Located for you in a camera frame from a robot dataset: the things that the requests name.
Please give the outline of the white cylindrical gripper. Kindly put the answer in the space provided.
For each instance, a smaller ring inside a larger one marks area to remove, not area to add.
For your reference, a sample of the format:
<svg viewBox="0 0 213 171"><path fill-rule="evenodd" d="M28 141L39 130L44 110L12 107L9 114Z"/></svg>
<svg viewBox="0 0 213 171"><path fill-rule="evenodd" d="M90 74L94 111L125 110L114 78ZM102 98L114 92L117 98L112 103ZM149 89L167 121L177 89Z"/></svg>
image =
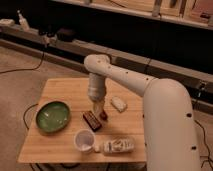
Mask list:
<svg viewBox="0 0 213 171"><path fill-rule="evenodd" d="M105 80L104 76L94 73L89 74L88 96L94 102L93 113L95 115L99 115L104 110L105 101L103 99L106 95Z"/></svg>

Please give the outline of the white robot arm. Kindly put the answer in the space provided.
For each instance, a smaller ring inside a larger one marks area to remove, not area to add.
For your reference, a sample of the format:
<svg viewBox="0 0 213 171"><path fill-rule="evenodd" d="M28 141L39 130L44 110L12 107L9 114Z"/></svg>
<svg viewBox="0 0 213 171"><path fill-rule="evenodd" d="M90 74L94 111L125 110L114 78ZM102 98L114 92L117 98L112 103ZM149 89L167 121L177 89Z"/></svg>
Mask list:
<svg viewBox="0 0 213 171"><path fill-rule="evenodd" d="M117 67L106 55L89 55L84 66L91 101L105 97L107 78L143 98L147 171L201 171L192 102L180 82Z"/></svg>

